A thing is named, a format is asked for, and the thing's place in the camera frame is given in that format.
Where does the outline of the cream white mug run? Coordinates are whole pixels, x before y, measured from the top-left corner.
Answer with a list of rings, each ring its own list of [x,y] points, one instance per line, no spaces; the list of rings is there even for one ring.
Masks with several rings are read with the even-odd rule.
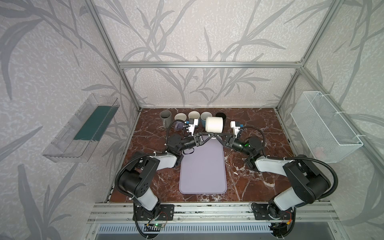
[[[221,117],[207,117],[205,130],[207,133],[222,133],[224,121]]]

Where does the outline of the black mug white rim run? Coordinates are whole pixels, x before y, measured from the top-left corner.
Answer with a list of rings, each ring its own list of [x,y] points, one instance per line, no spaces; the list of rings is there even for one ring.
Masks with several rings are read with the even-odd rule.
[[[215,117],[222,118],[223,120],[226,120],[227,116],[224,113],[216,113]]]

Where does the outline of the light blue mug front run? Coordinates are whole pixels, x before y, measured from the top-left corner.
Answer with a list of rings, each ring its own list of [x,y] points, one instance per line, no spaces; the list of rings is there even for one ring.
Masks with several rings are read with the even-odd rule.
[[[188,114],[188,119],[190,124],[199,124],[200,123],[200,113],[198,111],[191,111]]]

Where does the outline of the lilac purple mug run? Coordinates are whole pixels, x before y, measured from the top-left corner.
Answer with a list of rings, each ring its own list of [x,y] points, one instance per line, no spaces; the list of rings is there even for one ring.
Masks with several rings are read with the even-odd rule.
[[[181,131],[184,128],[185,122],[187,120],[187,115],[184,113],[178,113],[175,115],[174,120],[180,120],[181,122],[175,123],[175,130]]]

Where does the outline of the grey mug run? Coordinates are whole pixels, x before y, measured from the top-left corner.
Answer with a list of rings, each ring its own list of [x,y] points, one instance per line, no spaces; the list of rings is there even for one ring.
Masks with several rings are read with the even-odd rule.
[[[162,120],[163,128],[167,129],[173,122],[172,113],[169,110],[164,110],[160,113],[160,118]]]

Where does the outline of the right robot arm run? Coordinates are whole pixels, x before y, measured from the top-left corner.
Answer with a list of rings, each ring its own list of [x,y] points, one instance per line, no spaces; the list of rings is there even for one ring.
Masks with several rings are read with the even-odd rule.
[[[265,154],[266,137],[240,140],[247,127],[236,127],[233,134],[215,133],[214,137],[225,147],[247,156],[245,163],[252,171],[272,173],[286,177],[290,188],[269,201],[266,211],[270,218],[278,219],[283,212],[314,203],[333,194],[339,178],[327,163],[305,155],[273,157]]]

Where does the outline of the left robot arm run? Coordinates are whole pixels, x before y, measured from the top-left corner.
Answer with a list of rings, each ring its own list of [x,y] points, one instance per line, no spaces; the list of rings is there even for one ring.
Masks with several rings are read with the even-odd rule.
[[[171,127],[175,123],[182,123],[191,136],[182,138],[178,134],[170,136]],[[203,146],[215,136],[214,133],[194,133],[195,124],[181,120],[174,120],[166,128],[166,149],[162,153],[135,154],[131,160],[118,171],[114,188],[121,194],[128,196],[134,207],[142,208],[144,212],[157,215],[161,201],[153,193],[151,184],[159,170],[172,169],[181,164],[183,151]]]

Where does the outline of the lilac rectangular tray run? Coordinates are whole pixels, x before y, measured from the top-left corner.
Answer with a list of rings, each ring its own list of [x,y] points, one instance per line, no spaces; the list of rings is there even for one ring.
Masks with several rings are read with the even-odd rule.
[[[182,194],[224,194],[227,177],[223,146],[211,139],[183,152],[179,190]]]

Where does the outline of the small green circuit board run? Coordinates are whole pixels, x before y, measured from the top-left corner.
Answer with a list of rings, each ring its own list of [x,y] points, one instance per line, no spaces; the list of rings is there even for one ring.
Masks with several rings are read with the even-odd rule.
[[[154,223],[154,224],[146,224],[146,229],[148,231],[160,231],[160,229],[163,229],[166,227],[166,223]]]

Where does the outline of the white slotted vent strip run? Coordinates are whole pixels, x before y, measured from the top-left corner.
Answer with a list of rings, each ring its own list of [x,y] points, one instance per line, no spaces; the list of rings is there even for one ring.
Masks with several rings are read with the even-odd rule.
[[[165,228],[153,230],[155,233],[166,234],[193,234],[193,233],[270,233],[270,224],[268,223],[243,223],[243,224],[167,224]],[[138,230],[135,224],[101,224],[98,229],[99,234],[134,234]]]

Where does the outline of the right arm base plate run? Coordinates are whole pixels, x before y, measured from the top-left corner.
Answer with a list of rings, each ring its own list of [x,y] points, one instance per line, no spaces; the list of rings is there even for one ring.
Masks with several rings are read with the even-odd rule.
[[[251,204],[252,212],[256,220],[291,221],[293,210],[280,210],[275,204]]]

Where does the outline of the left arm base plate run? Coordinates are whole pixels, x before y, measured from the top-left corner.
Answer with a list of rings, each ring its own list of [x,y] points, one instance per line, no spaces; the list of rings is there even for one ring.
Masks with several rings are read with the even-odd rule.
[[[157,204],[152,210],[147,210],[144,207],[139,207],[134,204],[134,221],[172,221],[174,218],[175,205]]]

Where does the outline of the aluminium front rail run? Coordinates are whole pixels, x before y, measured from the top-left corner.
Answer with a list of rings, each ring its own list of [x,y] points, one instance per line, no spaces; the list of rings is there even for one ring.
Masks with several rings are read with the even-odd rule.
[[[172,221],[176,223],[251,223],[282,222],[276,220],[256,220],[250,202],[185,202],[175,205]],[[95,204],[88,224],[123,224],[133,223],[134,208],[132,203]],[[296,222],[339,222],[340,219],[330,202],[315,202],[296,209],[292,214]]]

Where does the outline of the clear plastic wall bin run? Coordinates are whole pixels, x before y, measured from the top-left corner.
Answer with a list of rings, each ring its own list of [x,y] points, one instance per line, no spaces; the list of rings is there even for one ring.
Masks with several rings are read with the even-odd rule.
[[[42,155],[54,163],[86,163],[120,107],[117,97],[90,94]]]

